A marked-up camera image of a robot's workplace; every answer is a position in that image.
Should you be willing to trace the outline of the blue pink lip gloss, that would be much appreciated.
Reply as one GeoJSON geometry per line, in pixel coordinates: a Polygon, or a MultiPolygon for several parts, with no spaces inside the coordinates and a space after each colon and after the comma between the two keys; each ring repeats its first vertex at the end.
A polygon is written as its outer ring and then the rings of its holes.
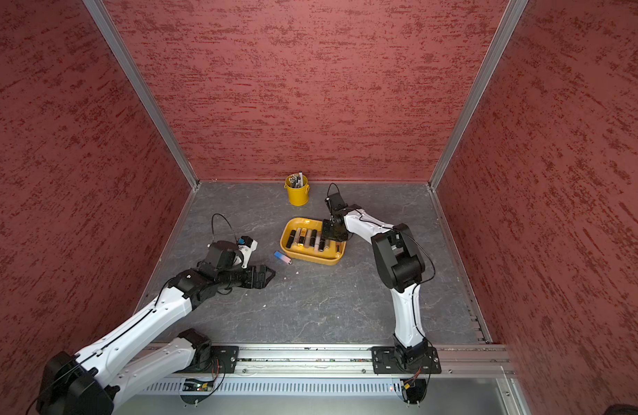
{"type": "Polygon", "coordinates": [[[280,261],[284,262],[287,265],[291,265],[292,264],[292,259],[290,257],[288,257],[287,255],[281,253],[281,252],[275,252],[274,256],[279,259],[280,261]]]}

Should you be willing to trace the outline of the yellow plastic storage box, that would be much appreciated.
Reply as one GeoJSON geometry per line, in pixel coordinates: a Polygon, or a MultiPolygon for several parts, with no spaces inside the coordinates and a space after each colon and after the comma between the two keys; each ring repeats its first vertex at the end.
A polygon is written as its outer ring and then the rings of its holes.
{"type": "Polygon", "coordinates": [[[301,217],[293,218],[287,222],[282,233],[279,243],[281,252],[283,252],[291,259],[300,259],[324,266],[335,266],[340,262],[346,252],[346,242],[338,242],[342,244],[341,256],[337,256],[336,252],[331,251],[330,247],[332,240],[326,240],[324,252],[316,252],[311,245],[309,246],[309,248],[299,247],[299,245],[296,245],[294,247],[291,247],[291,249],[286,249],[285,245],[287,239],[289,238],[290,232],[292,230],[297,230],[298,228],[307,228],[310,230],[317,229],[318,236],[320,235],[322,238],[322,221],[301,217]]]}

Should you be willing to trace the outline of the black lipstick tube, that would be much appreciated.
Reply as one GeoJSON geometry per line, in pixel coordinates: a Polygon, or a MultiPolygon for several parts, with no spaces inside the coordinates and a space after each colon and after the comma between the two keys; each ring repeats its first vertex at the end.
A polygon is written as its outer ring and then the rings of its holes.
{"type": "Polygon", "coordinates": [[[289,238],[287,239],[287,242],[285,245],[286,249],[291,249],[295,238],[296,238],[296,230],[292,230],[289,234],[289,238]]]}
{"type": "Polygon", "coordinates": [[[316,241],[317,237],[318,237],[318,230],[314,229],[313,233],[312,233],[312,236],[311,236],[311,242],[310,242],[310,245],[313,247],[313,249],[314,249],[315,241],[316,241]]]}

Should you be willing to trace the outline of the tan lipstick tube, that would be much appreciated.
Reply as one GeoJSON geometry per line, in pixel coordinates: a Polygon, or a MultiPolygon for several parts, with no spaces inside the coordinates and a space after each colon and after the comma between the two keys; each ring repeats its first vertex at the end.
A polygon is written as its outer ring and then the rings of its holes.
{"type": "Polygon", "coordinates": [[[310,246],[312,233],[313,233],[313,230],[310,230],[310,229],[307,230],[306,238],[303,244],[305,248],[309,248],[310,246]]]}

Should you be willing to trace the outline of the gold black square lipstick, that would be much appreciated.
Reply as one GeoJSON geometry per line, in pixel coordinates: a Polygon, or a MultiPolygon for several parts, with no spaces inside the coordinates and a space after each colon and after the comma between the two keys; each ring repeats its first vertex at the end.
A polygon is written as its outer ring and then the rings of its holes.
{"type": "Polygon", "coordinates": [[[298,242],[297,242],[297,245],[299,245],[299,247],[304,247],[305,246],[307,232],[308,232],[307,228],[302,228],[300,230],[299,238],[298,238],[298,242]]]}

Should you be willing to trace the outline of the silver grey lipstick tube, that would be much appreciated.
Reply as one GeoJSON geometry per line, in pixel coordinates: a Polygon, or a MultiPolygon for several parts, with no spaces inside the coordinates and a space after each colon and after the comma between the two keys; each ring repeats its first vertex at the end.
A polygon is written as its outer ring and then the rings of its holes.
{"type": "Polygon", "coordinates": [[[293,245],[292,245],[293,247],[294,247],[294,246],[296,246],[296,245],[298,244],[298,240],[299,240],[299,238],[300,238],[301,230],[302,230],[301,228],[298,228],[298,229],[296,230],[295,238],[294,238],[294,240],[293,240],[293,245]]]}

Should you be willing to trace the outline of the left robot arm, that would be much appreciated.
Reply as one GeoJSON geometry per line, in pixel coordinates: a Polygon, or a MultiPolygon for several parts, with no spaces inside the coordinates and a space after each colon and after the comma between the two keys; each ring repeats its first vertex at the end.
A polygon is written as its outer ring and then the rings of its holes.
{"type": "Polygon", "coordinates": [[[200,357],[210,351],[210,341],[196,330],[183,331],[148,356],[137,354],[219,290],[267,287],[276,273],[250,264],[257,247],[249,236],[211,243],[196,267],[170,278],[157,297],[115,330],[75,354],[60,352],[50,359],[29,407],[40,414],[111,414],[158,380],[212,363],[213,357],[200,357]]]}

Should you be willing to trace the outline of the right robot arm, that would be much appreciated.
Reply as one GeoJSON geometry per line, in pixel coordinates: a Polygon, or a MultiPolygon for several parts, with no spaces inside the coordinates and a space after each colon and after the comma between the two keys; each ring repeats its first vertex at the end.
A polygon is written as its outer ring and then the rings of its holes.
{"type": "Polygon", "coordinates": [[[325,239],[343,242],[354,234],[371,244],[379,278],[391,291],[393,359],[402,371],[417,372],[422,359],[431,353],[431,342],[422,327],[417,295],[425,264],[410,228],[377,220],[360,206],[343,202],[329,206],[329,212],[330,218],[322,223],[325,239]]]}

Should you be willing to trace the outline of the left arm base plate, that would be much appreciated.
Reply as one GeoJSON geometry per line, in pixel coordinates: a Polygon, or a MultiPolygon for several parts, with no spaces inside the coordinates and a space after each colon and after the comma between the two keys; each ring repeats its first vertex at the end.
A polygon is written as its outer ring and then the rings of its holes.
{"type": "Polygon", "coordinates": [[[235,372],[239,351],[240,348],[235,345],[204,346],[196,352],[188,371],[231,375],[235,372]]]}

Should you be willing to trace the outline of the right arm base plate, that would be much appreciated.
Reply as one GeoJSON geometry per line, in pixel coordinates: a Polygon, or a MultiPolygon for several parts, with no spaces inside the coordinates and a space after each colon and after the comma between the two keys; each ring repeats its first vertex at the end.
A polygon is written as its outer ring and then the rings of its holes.
{"type": "Polygon", "coordinates": [[[441,362],[436,348],[419,345],[417,348],[372,347],[372,367],[377,375],[410,374],[439,375],[441,362]]]}

